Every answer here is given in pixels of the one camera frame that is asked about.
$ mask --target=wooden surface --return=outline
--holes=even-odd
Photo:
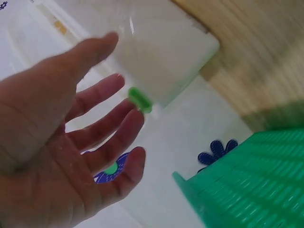
[[[304,0],[174,0],[220,40],[202,76],[254,131],[304,127]]]

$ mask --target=green bottle cap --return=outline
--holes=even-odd
[[[152,112],[153,102],[138,88],[129,89],[129,100],[143,113]]]

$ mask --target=hand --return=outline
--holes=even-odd
[[[127,100],[96,123],[65,133],[67,122],[124,85],[120,75],[112,75],[76,94],[77,83],[117,41],[115,33],[85,40],[0,82],[0,227],[73,227],[123,199],[141,180],[143,148],[132,150],[114,181],[93,180],[130,146],[144,123]],[[115,131],[97,150],[81,155]]]

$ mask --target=plastic basket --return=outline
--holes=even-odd
[[[256,133],[189,180],[173,177],[208,228],[304,227],[304,129]]]

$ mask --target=purple flower sticker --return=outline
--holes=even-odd
[[[8,5],[8,1],[4,1],[2,4],[0,4],[0,10],[3,10]]]
[[[119,174],[121,174],[124,170],[124,165],[126,163],[127,157],[129,153],[125,153],[120,156],[116,163],[114,163],[109,169],[99,173],[98,175],[94,176],[96,179],[97,184],[107,183],[114,180]]]
[[[209,154],[207,152],[200,153],[198,156],[198,160],[204,165],[211,165],[221,157],[225,156],[228,152],[232,151],[237,146],[238,142],[234,139],[230,140],[225,148],[220,140],[215,140],[210,144],[212,154]]]

